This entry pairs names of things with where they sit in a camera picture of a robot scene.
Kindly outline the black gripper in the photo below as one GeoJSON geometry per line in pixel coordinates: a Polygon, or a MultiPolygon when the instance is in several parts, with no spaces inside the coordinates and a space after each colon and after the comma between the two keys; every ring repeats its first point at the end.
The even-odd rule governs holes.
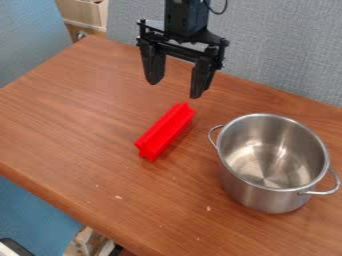
{"type": "Polygon", "coordinates": [[[211,0],[164,0],[164,19],[138,21],[138,46],[146,80],[156,85],[164,77],[166,56],[195,62],[190,97],[196,99],[210,88],[215,71],[223,66],[229,41],[208,30],[210,15],[222,15],[211,0]]]}

